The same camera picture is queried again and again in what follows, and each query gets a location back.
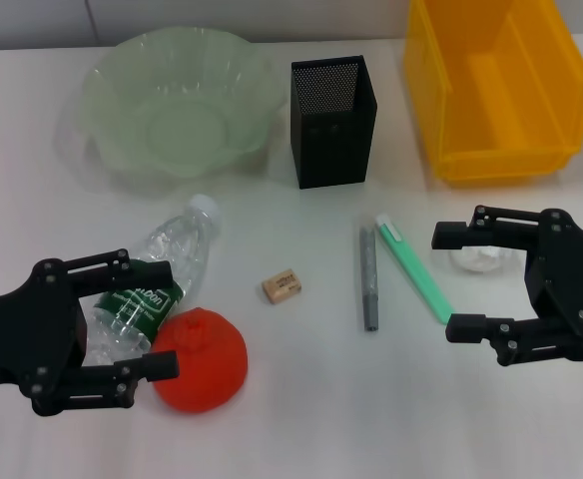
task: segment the yellow plastic bin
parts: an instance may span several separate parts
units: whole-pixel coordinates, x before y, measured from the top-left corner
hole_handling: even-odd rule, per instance
[[[404,69],[449,182],[546,175],[583,143],[583,59],[552,0],[411,0]]]

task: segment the green highlighter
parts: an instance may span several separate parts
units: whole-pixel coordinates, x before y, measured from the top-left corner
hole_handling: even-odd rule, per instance
[[[375,222],[389,250],[400,262],[431,311],[442,324],[449,322],[449,317],[454,312],[453,308],[389,216],[386,214],[378,215]]]

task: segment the white table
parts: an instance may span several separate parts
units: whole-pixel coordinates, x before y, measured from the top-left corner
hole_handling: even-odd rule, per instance
[[[577,38],[583,51],[583,36]],[[0,52],[0,293],[43,257],[126,246],[193,193],[225,215],[204,287],[188,306],[243,334],[241,392],[186,416],[143,382],[130,410],[40,418],[0,386],[0,478],[564,478],[583,477],[583,364],[502,368],[487,345],[451,345],[383,247],[380,331],[362,331],[360,215],[389,213],[458,311],[532,317],[522,260],[489,276],[431,251],[435,222],[488,204],[563,208],[583,228],[583,154],[564,172],[507,189],[451,190],[431,178],[408,113],[400,41],[266,45],[290,62],[362,54],[378,114],[367,182],[301,192],[289,108],[267,161],[177,188],[131,188],[79,158],[70,108],[105,49]],[[278,306],[261,280],[292,267],[303,292]]]

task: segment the translucent bowl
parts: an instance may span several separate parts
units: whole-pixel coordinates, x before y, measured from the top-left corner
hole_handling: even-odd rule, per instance
[[[79,126],[110,169],[192,178],[261,148],[285,98],[256,45],[166,28],[122,43],[87,75]]]

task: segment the beige eraser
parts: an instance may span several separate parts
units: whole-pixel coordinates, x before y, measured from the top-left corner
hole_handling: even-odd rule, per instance
[[[263,281],[263,291],[272,304],[285,301],[300,292],[300,281],[291,269]]]

